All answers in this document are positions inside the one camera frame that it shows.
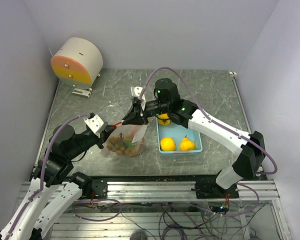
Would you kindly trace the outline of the clear orange zip top bag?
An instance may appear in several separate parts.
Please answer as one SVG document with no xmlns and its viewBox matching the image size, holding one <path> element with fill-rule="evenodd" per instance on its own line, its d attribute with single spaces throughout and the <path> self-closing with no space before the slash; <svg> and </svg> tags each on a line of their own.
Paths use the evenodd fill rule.
<svg viewBox="0 0 300 240">
<path fill-rule="evenodd" d="M 116 129 L 110 134 L 100 151 L 108 157 L 134 157 L 140 155 L 146 148 L 145 133 L 147 125 L 122 125 L 123 121 L 115 124 Z"/>
</svg>

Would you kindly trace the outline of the brown round fruit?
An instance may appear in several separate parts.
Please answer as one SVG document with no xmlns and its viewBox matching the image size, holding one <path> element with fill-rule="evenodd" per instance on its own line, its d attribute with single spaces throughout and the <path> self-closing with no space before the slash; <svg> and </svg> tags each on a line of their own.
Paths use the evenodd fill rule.
<svg viewBox="0 0 300 240">
<path fill-rule="evenodd" d="M 145 139 L 143 139 L 142 141 L 141 141 L 141 143 L 140 143 L 140 145 L 138 146 L 138 148 L 137 148 L 137 154 L 141 154 L 144 150 L 145 150 L 145 148 L 146 148 L 146 141 L 145 141 Z"/>
</svg>

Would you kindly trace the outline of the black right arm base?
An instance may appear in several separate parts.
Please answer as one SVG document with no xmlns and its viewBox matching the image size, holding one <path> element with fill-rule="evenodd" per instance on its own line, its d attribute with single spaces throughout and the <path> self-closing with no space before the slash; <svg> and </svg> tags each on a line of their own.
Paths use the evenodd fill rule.
<svg viewBox="0 0 300 240">
<path fill-rule="evenodd" d="M 191 188 L 191 191 L 195 192 L 197 199 L 239 198 L 236 184 L 232 184 L 230 188 L 223 189 L 214 182 L 199 181 L 195 183 L 194 187 Z"/>
</svg>

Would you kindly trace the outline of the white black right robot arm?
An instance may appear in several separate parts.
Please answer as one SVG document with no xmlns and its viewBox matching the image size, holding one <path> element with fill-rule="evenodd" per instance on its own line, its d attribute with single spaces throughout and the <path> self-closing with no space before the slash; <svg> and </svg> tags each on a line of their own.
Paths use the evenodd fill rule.
<svg viewBox="0 0 300 240">
<path fill-rule="evenodd" d="M 141 95 L 143 88 L 132 86 L 132 106 L 123 117 L 123 125 L 146 125 L 150 117 L 167 114 L 176 125 L 200 132 L 229 149 L 237 156 L 236 161 L 221 170 L 210 186 L 211 194 L 223 197 L 234 183 L 253 179 L 265 159 L 264 136 L 258 132 L 248 133 L 232 127 L 217 118 L 203 113 L 198 104 L 182 99 L 178 87 L 169 78 L 155 82 L 155 99 L 146 101 Z"/>
</svg>

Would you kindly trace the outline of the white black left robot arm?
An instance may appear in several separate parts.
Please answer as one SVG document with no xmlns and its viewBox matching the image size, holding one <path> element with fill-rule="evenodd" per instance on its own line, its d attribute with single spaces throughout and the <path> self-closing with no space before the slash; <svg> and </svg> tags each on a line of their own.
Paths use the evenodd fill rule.
<svg viewBox="0 0 300 240">
<path fill-rule="evenodd" d="M 8 224 L 0 230 L 0 240 L 42 240 L 55 221 L 73 202 L 88 198 L 92 179 L 76 172 L 53 200 L 52 194 L 73 169 L 72 160 L 93 147 L 102 149 L 114 125 L 105 125 L 94 133 L 89 127 L 76 134 L 69 124 L 58 126 L 49 141 L 44 158 L 38 162 L 30 187 Z"/>
</svg>

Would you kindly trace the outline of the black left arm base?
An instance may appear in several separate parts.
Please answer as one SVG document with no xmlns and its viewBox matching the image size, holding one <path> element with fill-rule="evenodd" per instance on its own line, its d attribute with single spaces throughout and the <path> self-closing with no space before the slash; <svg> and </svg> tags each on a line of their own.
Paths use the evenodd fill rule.
<svg viewBox="0 0 300 240">
<path fill-rule="evenodd" d="M 69 182 L 75 183 L 82 190 L 80 200 L 107 198 L 108 185 L 101 178 L 90 177 L 82 172 L 76 172 L 70 176 Z"/>
</svg>

